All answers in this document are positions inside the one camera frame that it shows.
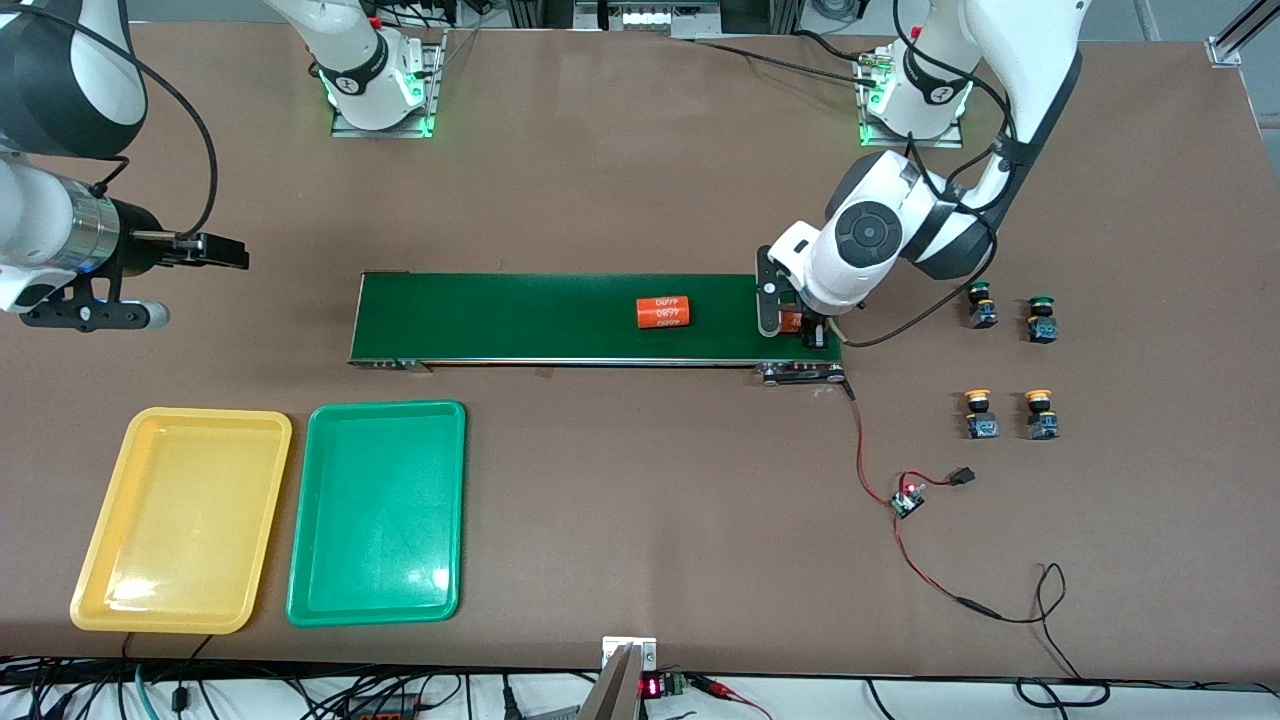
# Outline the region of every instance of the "yellow tray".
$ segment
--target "yellow tray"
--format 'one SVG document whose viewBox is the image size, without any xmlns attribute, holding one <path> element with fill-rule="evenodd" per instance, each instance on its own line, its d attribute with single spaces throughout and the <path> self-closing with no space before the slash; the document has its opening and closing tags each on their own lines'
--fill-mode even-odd
<svg viewBox="0 0 1280 720">
<path fill-rule="evenodd" d="M 143 410 L 84 556 L 84 630 L 233 633 L 253 612 L 293 428 L 279 413 Z"/>
</svg>

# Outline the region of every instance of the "robotic arm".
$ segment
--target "robotic arm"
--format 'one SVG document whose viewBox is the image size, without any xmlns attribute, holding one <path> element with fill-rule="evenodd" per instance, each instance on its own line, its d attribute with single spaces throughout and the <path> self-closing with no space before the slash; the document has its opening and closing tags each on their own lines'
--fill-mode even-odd
<svg viewBox="0 0 1280 720">
<path fill-rule="evenodd" d="M 881 152 L 859 159 L 827 204 L 822 229 L 788 228 L 768 259 L 796 291 L 822 346 L 823 316 L 847 313 L 888 274 L 899 256 L 934 279 L 964 277 L 986 259 L 1027 173 L 1066 105 L 1080 70 L 1080 23 L 1091 0 L 933 0 L 918 50 L 972 72 L 986 58 L 1009 92 L 1011 127 L 996 137 L 978 184 L 960 195 L 964 209 L 938 197 L 909 158 Z M 932 137 L 946 129 L 968 83 L 918 56 L 899 40 L 890 49 L 891 77 L 870 108 L 902 135 Z M 946 179 L 929 173 L 933 186 Z M 980 211 L 986 224 L 977 220 Z M 774 292 L 767 292 L 771 287 Z M 760 332 L 777 334 L 772 311 L 780 288 L 762 283 Z"/>
<path fill-rule="evenodd" d="M 375 29 L 357 0 L 266 0 L 306 40 L 334 106 L 383 129 L 425 102 L 422 44 Z M 31 8 L 22 12 L 14 8 Z M 120 300 L 120 282 L 155 265 L 247 268 L 242 243 L 166 232 L 101 186 L 32 167 L 26 155 L 113 160 L 147 111 L 138 69 L 84 32 L 133 51 L 124 0 L 0 3 L 0 310 L 28 325 L 159 328 L 159 302 Z M 106 299 L 92 281 L 109 281 Z"/>
<path fill-rule="evenodd" d="M 0 310 L 82 332 L 163 327 L 164 305 L 122 301 L 122 278 L 156 265 L 247 268 L 248 254 L 216 236 L 165 232 L 105 188 L 27 163 L 28 152 L 118 160 L 147 111 L 137 68 L 55 18 L 132 53 L 124 0 L 0 5 Z M 95 297 L 96 278 L 108 281 L 106 299 Z"/>
<path fill-rule="evenodd" d="M 316 59 L 329 101 L 360 129 L 385 129 L 426 101 L 422 41 L 375 29 L 358 0 L 264 0 Z"/>
</svg>

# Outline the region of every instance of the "gray floor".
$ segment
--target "gray floor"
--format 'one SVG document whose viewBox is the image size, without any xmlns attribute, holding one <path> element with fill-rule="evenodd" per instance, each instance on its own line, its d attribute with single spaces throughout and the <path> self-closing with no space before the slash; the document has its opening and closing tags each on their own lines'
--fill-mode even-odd
<svg viewBox="0 0 1280 720">
<path fill-rule="evenodd" d="M 1084 40 L 1204 40 L 1222 29 L 1249 0 L 1093 0 Z M 134 20 L 279 22 L 261 0 L 128 0 Z M 841 32 L 892 35 L 890 0 L 873 0 L 867 17 Z M 901 0 L 902 20 L 920 22 L 928 0 Z M 804 26 L 828 32 L 844 23 L 805 13 Z M 1274 23 L 1243 53 L 1244 82 L 1253 100 L 1262 138 L 1280 174 L 1280 23 Z"/>
</svg>

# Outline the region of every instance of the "orange battery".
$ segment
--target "orange battery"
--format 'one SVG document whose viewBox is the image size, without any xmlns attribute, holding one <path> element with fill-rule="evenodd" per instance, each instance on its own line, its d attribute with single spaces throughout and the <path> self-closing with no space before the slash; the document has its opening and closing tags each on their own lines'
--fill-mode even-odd
<svg viewBox="0 0 1280 720">
<path fill-rule="evenodd" d="M 782 328 L 778 329 L 780 333 L 797 333 L 801 329 L 804 315 L 800 313 L 792 313 L 790 310 L 782 311 Z"/>
<path fill-rule="evenodd" d="M 689 319 L 689 299 L 684 295 L 636 300 L 636 325 L 640 329 L 677 328 L 687 325 Z"/>
</svg>

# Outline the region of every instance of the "table surface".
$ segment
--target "table surface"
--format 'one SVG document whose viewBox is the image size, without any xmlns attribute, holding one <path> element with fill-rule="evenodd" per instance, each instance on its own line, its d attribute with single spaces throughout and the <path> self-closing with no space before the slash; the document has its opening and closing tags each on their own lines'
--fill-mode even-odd
<svg viewBox="0 0 1280 720">
<path fill-rule="evenodd" d="M 366 269 L 750 272 L 759 245 L 820 220 L 863 152 L 847 86 L 643 33 L 485 32 L 449 69 L 435 138 L 330 140 L 288 27 L 134 33 L 207 120 L 221 165 L 209 229 L 248 242 L 253 268 L 129 282 L 170 306 L 157 333 L 0 319 L 0 653 L 119 651 L 67 607 L 125 425 L 161 405 L 280 410 L 296 428 L 256 612 L 212 657 L 590 667 L 602 635 L 646 634 L 660 662 L 718 671 L 1061 674 L 1033 628 L 964 610 L 902 562 L 858 486 L 837 388 L 763 388 L 745 370 L 346 365 Z M 740 42 L 841 69 L 799 38 Z M 1274 682 L 1276 182 L 1238 73 L 1199 45 L 1084 56 L 988 274 L 1004 322 L 968 329 L 957 302 L 845 354 L 868 473 L 887 489 L 906 468 L 974 468 L 906 523 L 914 559 L 1010 616 L 1029 609 L 1036 564 L 1060 562 L 1052 632 L 1085 675 Z M 182 227 L 204 200 L 202 149 L 163 92 L 151 100 L 111 192 Z M 993 110 L 972 105 L 982 136 Z M 844 327 L 877 334 L 946 287 L 904 265 Z M 1062 328 L 1047 347 L 1021 340 L 1039 293 Z M 974 387 L 993 391 L 1000 439 L 965 439 Z M 1039 387 L 1055 391 L 1055 442 L 1024 439 L 1020 393 Z M 457 398 L 471 420 L 457 615 L 292 628 L 308 414 L 419 397 Z M 196 643 L 138 637 L 132 652 Z"/>
</svg>

